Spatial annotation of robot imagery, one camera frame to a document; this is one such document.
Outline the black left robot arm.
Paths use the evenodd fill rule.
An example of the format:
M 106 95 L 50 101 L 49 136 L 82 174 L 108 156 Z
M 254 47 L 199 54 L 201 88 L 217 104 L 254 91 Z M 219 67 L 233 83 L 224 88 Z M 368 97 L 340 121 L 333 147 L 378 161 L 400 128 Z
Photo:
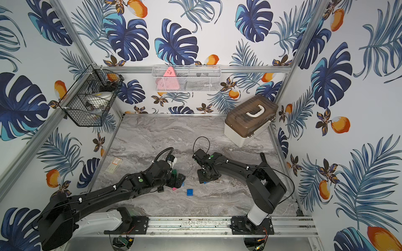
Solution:
M 186 177 L 172 172 L 167 161 L 157 161 L 145 171 L 126 174 L 117 184 L 96 191 L 76 196 L 54 195 L 37 221 L 42 250 L 51 251 L 65 244 L 79 228 L 77 222 L 93 212 L 148 194 L 154 188 L 181 188 Z

